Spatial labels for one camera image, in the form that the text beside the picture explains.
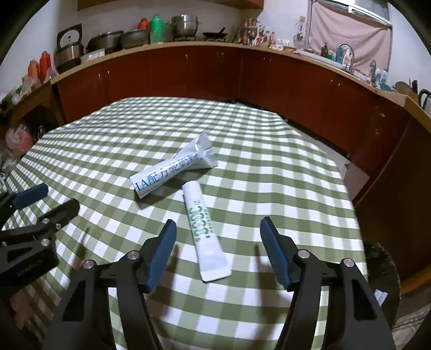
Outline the black trash bin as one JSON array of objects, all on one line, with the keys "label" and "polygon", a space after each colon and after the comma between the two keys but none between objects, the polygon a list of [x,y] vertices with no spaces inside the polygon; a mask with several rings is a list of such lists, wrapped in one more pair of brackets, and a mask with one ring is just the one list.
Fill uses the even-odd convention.
[{"label": "black trash bin", "polygon": [[401,286],[397,267],[389,252],[381,244],[370,240],[363,241],[363,244],[368,283],[373,292],[379,289],[389,293],[381,309],[389,327],[393,328],[401,303]]}]

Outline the kitchen faucet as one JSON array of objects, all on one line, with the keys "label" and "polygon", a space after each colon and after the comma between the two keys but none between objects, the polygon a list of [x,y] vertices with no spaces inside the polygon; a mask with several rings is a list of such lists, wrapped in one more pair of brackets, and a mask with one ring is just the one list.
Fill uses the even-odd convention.
[{"label": "kitchen faucet", "polygon": [[346,67],[346,71],[353,71],[354,51],[349,44],[341,43],[336,49],[335,61]]}]

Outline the grey lidded pot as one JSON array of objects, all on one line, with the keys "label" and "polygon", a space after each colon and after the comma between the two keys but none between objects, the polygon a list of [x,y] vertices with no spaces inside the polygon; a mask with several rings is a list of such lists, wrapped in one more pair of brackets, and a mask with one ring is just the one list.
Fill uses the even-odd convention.
[{"label": "grey lidded pot", "polygon": [[86,47],[87,53],[104,49],[107,55],[122,50],[122,45],[120,43],[122,34],[123,31],[108,31],[92,37]]}]

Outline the pink window curtain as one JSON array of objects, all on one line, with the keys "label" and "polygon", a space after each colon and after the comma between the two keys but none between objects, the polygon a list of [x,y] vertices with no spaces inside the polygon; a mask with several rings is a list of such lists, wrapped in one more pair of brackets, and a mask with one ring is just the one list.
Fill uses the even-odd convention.
[{"label": "pink window curtain", "polygon": [[350,13],[326,1],[311,3],[308,43],[317,53],[326,44],[336,51],[348,44],[354,53],[353,69],[370,72],[371,61],[378,69],[388,69],[392,55],[392,27],[365,15]]}]

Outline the white blue-lettered tube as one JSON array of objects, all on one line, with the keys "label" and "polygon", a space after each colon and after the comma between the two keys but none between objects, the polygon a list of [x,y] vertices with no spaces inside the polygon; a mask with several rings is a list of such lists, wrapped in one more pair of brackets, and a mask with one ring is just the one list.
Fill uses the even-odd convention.
[{"label": "white blue-lettered tube", "polygon": [[194,169],[212,169],[218,165],[208,135],[199,134],[173,157],[132,175],[129,179],[139,199],[176,177]]}]

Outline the red lower kitchen cabinets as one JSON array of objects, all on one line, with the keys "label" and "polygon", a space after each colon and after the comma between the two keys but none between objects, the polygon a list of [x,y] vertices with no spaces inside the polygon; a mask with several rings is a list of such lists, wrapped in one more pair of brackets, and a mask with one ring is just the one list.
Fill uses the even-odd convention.
[{"label": "red lower kitchen cabinets", "polygon": [[137,96],[275,112],[347,155],[362,233],[388,249],[400,278],[430,270],[430,116],[409,96],[304,56],[192,41],[122,50],[66,71],[54,86],[67,122]]}]

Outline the open rice cooker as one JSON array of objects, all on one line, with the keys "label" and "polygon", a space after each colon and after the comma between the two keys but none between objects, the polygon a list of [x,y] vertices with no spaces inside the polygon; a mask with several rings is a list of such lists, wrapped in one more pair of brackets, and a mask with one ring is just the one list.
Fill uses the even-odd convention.
[{"label": "open rice cooker", "polygon": [[56,43],[54,64],[59,74],[81,64],[83,56],[81,23],[60,31]]}]

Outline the steel stock pot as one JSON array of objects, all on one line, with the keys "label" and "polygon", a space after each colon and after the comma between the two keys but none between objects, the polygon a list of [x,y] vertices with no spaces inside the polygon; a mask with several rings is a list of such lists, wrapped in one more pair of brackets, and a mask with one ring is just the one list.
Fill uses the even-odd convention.
[{"label": "steel stock pot", "polygon": [[196,15],[176,15],[171,19],[174,38],[194,37],[197,34],[199,21]]}]

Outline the green thermos jug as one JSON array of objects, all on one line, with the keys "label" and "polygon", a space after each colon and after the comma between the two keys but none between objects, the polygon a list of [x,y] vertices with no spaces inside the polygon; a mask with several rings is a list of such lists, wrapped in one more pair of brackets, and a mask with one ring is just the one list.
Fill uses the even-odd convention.
[{"label": "green thermos jug", "polygon": [[155,14],[149,26],[151,44],[159,44],[164,41],[164,22],[159,14]]}]

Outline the black wok pan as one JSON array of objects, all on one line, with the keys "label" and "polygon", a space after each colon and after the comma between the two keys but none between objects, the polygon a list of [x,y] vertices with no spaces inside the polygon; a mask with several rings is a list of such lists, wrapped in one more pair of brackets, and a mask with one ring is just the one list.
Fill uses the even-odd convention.
[{"label": "black wok pan", "polygon": [[227,37],[226,28],[222,27],[218,32],[203,32],[205,39],[224,40]]}]

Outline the white green-lettered tube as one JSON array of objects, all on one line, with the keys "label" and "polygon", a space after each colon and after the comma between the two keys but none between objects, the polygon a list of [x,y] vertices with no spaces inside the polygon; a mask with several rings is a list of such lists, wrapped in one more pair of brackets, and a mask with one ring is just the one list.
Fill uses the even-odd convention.
[{"label": "white green-lettered tube", "polygon": [[188,181],[182,190],[201,280],[211,282],[231,276],[230,264],[214,230],[200,184]]}]

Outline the red thermos jug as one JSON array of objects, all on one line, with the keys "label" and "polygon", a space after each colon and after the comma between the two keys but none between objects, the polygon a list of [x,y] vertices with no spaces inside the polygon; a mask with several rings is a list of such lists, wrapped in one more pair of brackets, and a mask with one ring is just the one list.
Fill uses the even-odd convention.
[{"label": "red thermos jug", "polygon": [[142,18],[141,21],[138,23],[137,28],[140,30],[147,31],[149,29],[150,22],[147,20],[147,18]]}]

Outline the steel electric kettle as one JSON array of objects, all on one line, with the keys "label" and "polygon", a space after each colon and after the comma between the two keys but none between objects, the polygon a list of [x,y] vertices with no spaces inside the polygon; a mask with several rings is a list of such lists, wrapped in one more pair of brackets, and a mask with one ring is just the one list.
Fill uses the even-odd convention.
[{"label": "steel electric kettle", "polygon": [[419,105],[431,116],[431,92],[427,89],[421,89],[419,93]]}]

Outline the orange bottle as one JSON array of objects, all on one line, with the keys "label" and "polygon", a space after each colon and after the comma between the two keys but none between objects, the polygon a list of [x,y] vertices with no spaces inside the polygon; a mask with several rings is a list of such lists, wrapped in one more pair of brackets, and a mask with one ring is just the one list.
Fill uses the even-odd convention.
[{"label": "orange bottle", "polygon": [[51,58],[48,51],[44,51],[39,59],[39,81],[43,83],[47,76],[47,71],[51,67]]}]

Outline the green checkered tablecloth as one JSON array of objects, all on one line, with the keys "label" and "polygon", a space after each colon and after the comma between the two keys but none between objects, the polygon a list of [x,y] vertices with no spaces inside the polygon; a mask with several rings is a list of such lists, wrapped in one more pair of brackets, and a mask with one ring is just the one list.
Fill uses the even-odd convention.
[{"label": "green checkered tablecloth", "polygon": [[273,349],[292,295],[260,234],[269,217],[314,257],[366,271],[355,211],[335,162],[280,116],[198,99],[123,99],[45,134],[6,178],[47,184],[12,229],[75,199],[55,235],[58,265],[18,296],[18,318],[44,341],[72,275],[112,263],[177,227],[166,270],[145,298],[165,349]]}]

